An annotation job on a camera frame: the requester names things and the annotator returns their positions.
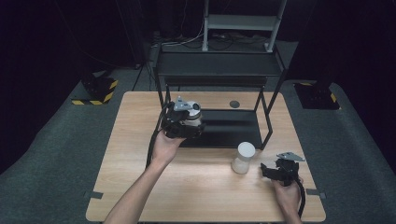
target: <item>shelf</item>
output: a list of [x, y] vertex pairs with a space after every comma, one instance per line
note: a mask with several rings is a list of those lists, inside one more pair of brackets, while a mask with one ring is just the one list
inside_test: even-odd
[[235, 16], [210, 14], [208, 16], [207, 28], [273, 31], [275, 24], [276, 16]]
[[254, 110], [202, 110], [205, 130], [199, 138], [185, 140], [181, 147], [231, 147], [249, 142], [262, 147], [259, 122]]
[[280, 76], [275, 54], [162, 52], [159, 76]]
[[166, 76], [165, 83], [171, 86], [222, 86], [262, 88], [267, 83], [265, 76]]

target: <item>gray carpet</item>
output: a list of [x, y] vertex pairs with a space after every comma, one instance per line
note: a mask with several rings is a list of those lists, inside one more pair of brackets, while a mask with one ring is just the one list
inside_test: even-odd
[[[286, 55], [295, 48], [278, 44]], [[25, 155], [0, 175], [0, 223], [89, 223], [87, 192], [93, 189], [122, 95], [132, 89], [138, 73], [112, 73], [119, 84], [107, 105], [71, 105], [71, 98], [86, 94], [76, 86]], [[396, 178], [343, 90], [331, 86], [341, 110], [305, 110], [293, 82], [286, 81], [281, 93], [318, 190], [326, 194], [324, 223], [396, 223]], [[270, 79], [267, 91], [275, 84]], [[155, 91], [146, 68], [134, 90]]]

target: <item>human hand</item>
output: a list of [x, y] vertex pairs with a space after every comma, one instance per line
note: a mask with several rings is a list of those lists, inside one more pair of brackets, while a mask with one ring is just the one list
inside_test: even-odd
[[151, 163], [167, 166], [176, 156], [177, 149], [185, 138], [169, 138], [164, 130], [160, 131], [155, 139]]
[[301, 223], [298, 216], [298, 209], [301, 200], [300, 188], [298, 184], [293, 181], [291, 185], [284, 187], [277, 180], [272, 180], [276, 192], [277, 203], [282, 210], [282, 213], [288, 223]]

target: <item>human arm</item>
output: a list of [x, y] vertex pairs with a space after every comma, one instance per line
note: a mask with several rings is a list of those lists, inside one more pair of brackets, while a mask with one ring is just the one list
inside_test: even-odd
[[300, 224], [303, 223], [298, 215], [298, 209], [300, 204], [300, 188], [298, 184], [293, 181], [291, 185], [284, 187], [277, 180], [272, 180], [277, 203], [279, 204], [282, 214], [288, 224]]
[[106, 224], [137, 223], [152, 189], [163, 170], [176, 156], [177, 149], [183, 140], [168, 138], [163, 131], [158, 133], [149, 167], [122, 195], [107, 215]]

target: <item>forearm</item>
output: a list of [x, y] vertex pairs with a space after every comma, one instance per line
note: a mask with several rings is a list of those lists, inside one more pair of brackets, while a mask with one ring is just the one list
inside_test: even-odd
[[303, 223], [301, 221], [300, 216], [298, 215], [297, 211], [294, 211], [293, 209], [289, 209], [289, 208], [282, 207], [282, 206], [281, 206], [281, 210], [282, 210], [283, 217], [286, 220], [286, 223], [288, 223], [288, 224]]
[[105, 223], [137, 223], [146, 201], [166, 165], [152, 163], [148, 169], [122, 195]]

